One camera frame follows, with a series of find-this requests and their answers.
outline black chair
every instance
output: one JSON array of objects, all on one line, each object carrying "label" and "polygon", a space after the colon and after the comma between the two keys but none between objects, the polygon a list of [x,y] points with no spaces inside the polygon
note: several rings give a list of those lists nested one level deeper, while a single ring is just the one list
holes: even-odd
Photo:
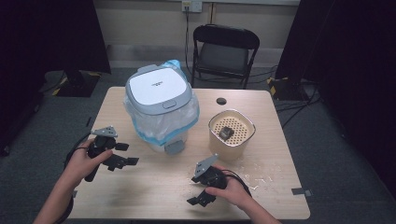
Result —
[{"label": "black chair", "polygon": [[253,32],[207,24],[194,30],[193,41],[192,87],[195,72],[199,73],[199,77],[201,73],[206,73],[238,78],[241,84],[245,81],[243,89],[247,87],[251,66],[260,45],[260,39]]}]

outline wall outlet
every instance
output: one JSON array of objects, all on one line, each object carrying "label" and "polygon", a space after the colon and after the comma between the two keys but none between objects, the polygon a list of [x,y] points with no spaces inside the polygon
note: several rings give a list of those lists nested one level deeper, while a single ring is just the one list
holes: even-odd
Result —
[{"label": "wall outlet", "polygon": [[189,12],[202,12],[202,2],[201,1],[182,1],[181,11]]},{"label": "wall outlet", "polygon": [[181,1],[181,11],[192,12],[192,2],[191,1]]}]

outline table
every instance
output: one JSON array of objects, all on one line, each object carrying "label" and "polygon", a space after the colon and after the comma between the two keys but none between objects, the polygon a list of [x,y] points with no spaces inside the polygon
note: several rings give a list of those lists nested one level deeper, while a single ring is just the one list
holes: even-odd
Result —
[{"label": "table", "polygon": [[[180,219],[244,220],[248,216],[236,206],[217,198],[206,207],[186,201],[205,188],[191,181],[195,164],[211,156],[208,149],[208,122],[219,112],[233,108],[256,126],[244,155],[233,162],[216,161],[237,172],[249,185],[252,196],[278,219],[306,219],[310,211],[300,188],[293,160],[267,91],[193,89],[198,97],[199,121],[188,131],[183,151],[175,156],[149,148],[134,131],[129,114],[123,107],[125,89],[110,88],[98,113],[93,129],[113,125],[117,142],[129,144],[122,157],[140,158],[136,166],[125,166],[114,172],[101,165],[91,183],[82,181],[76,188],[73,212],[69,218],[114,219]],[[223,97],[226,105],[216,100]]]}]

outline cable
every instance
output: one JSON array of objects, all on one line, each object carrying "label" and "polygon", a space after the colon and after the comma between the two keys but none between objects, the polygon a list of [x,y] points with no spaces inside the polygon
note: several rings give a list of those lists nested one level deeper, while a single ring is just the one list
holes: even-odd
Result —
[{"label": "cable", "polygon": [[59,78],[59,80],[56,82],[55,85],[53,85],[52,87],[50,87],[50,88],[48,88],[46,90],[41,91],[41,93],[50,91],[50,90],[54,89],[55,87],[59,86],[59,84],[61,84],[61,82],[62,82],[62,79],[64,79],[64,71],[62,72],[61,78]]},{"label": "cable", "polygon": [[[268,74],[271,74],[271,76],[272,76],[272,74],[273,74],[273,72],[274,72],[274,71],[273,71],[273,68],[274,68],[275,66],[273,66],[273,67],[271,68],[271,71],[269,71],[269,72],[259,73],[259,74],[252,75],[252,76],[249,76],[249,77],[259,77],[259,76],[264,76],[264,75],[268,75]],[[269,77],[265,78],[264,80],[260,80],[260,81],[250,81],[250,82],[248,82],[247,84],[265,82],[266,79],[268,79]],[[212,78],[201,78],[201,77],[196,77],[196,79],[198,79],[198,80],[200,80],[200,81],[207,81],[207,82],[236,83],[236,82],[231,82],[231,81],[230,81],[230,82],[216,81],[216,80],[229,80],[229,79],[232,79],[232,77],[212,77]]]},{"label": "cable", "polygon": [[77,151],[78,149],[88,149],[88,147],[76,147],[76,151]]},{"label": "cable", "polygon": [[[308,105],[313,105],[313,104],[317,103],[320,99],[321,99],[321,97],[319,97],[316,101],[309,103]],[[276,112],[283,112],[283,111],[286,111],[286,110],[297,109],[297,108],[300,108],[302,106],[305,106],[306,103],[305,102],[297,102],[297,103],[293,103],[293,104],[283,104],[283,105],[287,105],[287,107],[281,108],[281,109],[277,109]]]},{"label": "cable", "polygon": [[217,178],[219,178],[220,176],[225,176],[225,177],[234,178],[234,179],[236,179],[236,180],[242,185],[242,187],[244,188],[244,190],[245,190],[245,191],[247,192],[247,194],[251,197],[251,193],[250,193],[250,190],[248,189],[248,185],[245,184],[245,182],[243,181],[243,179],[242,179],[237,173],[235,173],[234,171],[231,171],[231,170],[221,170],[221,171],[222,171],[222,172],[224,172],[224,171],[230,172],[230,173],[232,173],[232,175],[223,174],[223,175],[218,175],[218,176],[210,177],[210,178],[208,178],[207,180],[217,179]]},{"label": "cable", "polygon": [[290,118],[288,118],[288,120],[286,120],[286,122],[285,122],[284,124],[282,124],[282,129],[284,129],[285,126],[286,126],[286,125],[287,125],[298,113],[300,113],[300,111],[302,111],[304,108],[306,108],[307,106],[310,105],[312,99],[313,99],[314,96],[315,96],[315,93],[317,92],[317,89],[318,89],[318,86],[315,87],[314,93],[312,93],[312,96],[309,98],[308,102],[307,102],[305,105],[302,105],[293,115],[291,115]]},{"label": "cable", "polygon": [[187,60],[188,55],[189,55],[189,24],[190,24],[190,19],[189,19],[189,11],[190,9],[188,7],[184,7],[185,11],[186,11],[186,39],[185,39],[185,45],[184,45],[184,56],[185,56],[185,60],[186,60],[186,67],[187,70],[189,71],[190,75],[191,75],[191,71],[189,68],[189,62]]},{"label": "cable", "polygon": [[75,151],[76,151],[77,149],[80,149],[80,148],[81,148],[81,147],[78,147],[79,144],[80,144],[84,139],[86,139],[90,134],[91,134],[91,133],[86,133],[84,136],[82,136],[82,137],[74,144],[73,148],[69,151],[69,153],[67,153],[66,160],[64,161],[64,169],[66,168],[67,164],[69,163],[70,159],[72,158],[73,153],[75,153]]},{"label": "cable", "polygon": [[213,23],[213,14],[214,14],[213,8],[214,8],[214,6],[215,6],[215,3],[211,3],[211,8],[210,8],[210,24]]}]

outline wall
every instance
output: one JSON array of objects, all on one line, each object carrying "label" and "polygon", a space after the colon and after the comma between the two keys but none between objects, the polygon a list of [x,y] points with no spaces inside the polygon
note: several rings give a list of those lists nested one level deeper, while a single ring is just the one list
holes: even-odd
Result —
[{"label": "wall", "polygon": [[[133,46],[139,51],[184,52],[186,14],[174,1],[95,1],[95,7],[107,45]],[[195,27],[210,22],[212,4],[203,2],[202,13],[190,13],[189,46]],[[213,23],[239,26],[256,33],[261,40],[257,59],[276,63],[289,34],[297,6],[269,6],[216,3]]]}]

